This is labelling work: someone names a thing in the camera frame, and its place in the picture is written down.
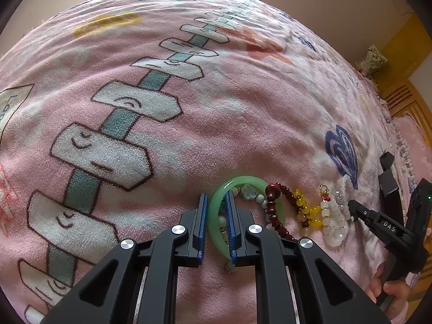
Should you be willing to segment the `person's right hand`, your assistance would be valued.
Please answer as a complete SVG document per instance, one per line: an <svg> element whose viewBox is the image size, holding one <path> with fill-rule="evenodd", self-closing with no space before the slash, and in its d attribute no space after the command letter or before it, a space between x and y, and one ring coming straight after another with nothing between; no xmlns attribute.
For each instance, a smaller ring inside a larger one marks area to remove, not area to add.
<svg viewBox="0 0 432 324"><path fill-rule="evenodd" d="M380 286L375 288L370 285L366 294L377 306L382 307L386 316L388 311L392 314L392 305L399 298L404 300L404 303L397 303L398 316L391 316L391 323L431 323L431 274L423 276L409 273L408 276L396 280L401 272L396 265L390 265L389 262L383 262L378 267L377 274L379 276L374 276L374 279L380 282ZM400 296L398 292L388 293L388 282L404 283L407 289L405 296Z"/></svg>

